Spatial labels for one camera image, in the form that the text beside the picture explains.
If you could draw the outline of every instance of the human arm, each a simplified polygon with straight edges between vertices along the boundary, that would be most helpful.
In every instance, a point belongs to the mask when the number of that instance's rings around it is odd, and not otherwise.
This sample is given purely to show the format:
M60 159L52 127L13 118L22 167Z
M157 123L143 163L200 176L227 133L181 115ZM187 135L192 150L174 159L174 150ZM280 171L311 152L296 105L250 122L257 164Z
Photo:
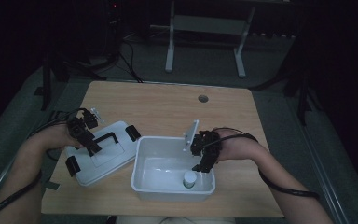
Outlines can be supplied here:
M237 134L227 129L216 131L221 138ZM308 191L279 164L266 148L252 139L239 137L223 141L217 161L225 160L252 160L260 172L275 185L285 189ZM317 199L282 193L273 188L270 190L289 223L333 223Z
M0 190L0 202L34 181L48 149L65 146L81 147L69 135L65 124L51 126L27 139L19 148L7 180ZM40 209L41 186L38 183L0 212L0 223L39 223Z

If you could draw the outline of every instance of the hand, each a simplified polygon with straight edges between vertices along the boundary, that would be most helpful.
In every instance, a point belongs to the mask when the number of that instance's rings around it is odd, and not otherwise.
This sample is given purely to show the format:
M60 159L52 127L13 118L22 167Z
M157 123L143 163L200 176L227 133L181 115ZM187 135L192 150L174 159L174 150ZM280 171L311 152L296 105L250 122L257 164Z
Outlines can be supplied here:
M68 131L65 123L50 126L30 137L27 142L35 144L42 150L64 148L66 146L83 147Z
M239 134L230 129L214 129L220 135L220 138ZM226 160L252 160L257 150L266 150L256 141L246 137L235 137L224 140L222 142L222 150L220 151L217 162Z

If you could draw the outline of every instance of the white bottle cap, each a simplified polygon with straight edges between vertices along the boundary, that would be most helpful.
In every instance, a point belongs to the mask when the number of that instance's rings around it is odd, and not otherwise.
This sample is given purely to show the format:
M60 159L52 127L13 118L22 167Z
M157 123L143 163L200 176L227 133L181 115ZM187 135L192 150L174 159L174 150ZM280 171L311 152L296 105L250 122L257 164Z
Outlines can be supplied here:
M183 179L183 185L186 188L191 189L196 183L196 180L197 180L197 175L194 171L186 171Z

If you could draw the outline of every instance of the wooden table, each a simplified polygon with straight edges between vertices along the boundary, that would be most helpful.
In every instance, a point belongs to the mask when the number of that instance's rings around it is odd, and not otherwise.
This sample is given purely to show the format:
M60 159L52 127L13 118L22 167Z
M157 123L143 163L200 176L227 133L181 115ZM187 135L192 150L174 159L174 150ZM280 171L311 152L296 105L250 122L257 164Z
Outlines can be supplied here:
M199 96L209 101L202 103ZM141 135L182 136L194 119L199 130L231 127L267 140L250 91L219 87L92 82L82 107L96 107L105 123L134 125ZM216 190L200 203L141 201L131 188L133 161L96 185L85 188L69 176L62 153L42 201L45 214L135 215L170 217L282 217L269 188L252 161L222 161L215 165Z

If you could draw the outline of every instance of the dark background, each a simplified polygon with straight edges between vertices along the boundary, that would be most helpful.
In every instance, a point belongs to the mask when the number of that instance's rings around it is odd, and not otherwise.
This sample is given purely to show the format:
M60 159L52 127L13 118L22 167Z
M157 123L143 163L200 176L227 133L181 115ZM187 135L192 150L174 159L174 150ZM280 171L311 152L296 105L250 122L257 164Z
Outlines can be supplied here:
M101 46L93 44L100 42L99 37L89 34L98 34L104 29L103 6L111 6L112 2L79 2L84 6L74 7L73 1L0 0L0 115L24 80L41 66L52 46L80 57L101 52ZM120 13L121 19L141 36L147 37L149 24L169 24L170 2L167 0L116 2L121 8L115 13ZM251 5L250 2L233 0L227 7ZM297 36L296 47L289 56L301 58L310 65L310 86L316 90L358 172L358 0L323 2L258 3L251 32ZM100 5L90 7L90 3ZM205 6L217 3L191 1L179 9L189 13L195 8L205 14L215 13ZM224 15L225 10L221 7L218 12ZM76 19L79 13L87 14L81 17L82 22ZM97 17L92 21L95 24L89 23L87 17Z

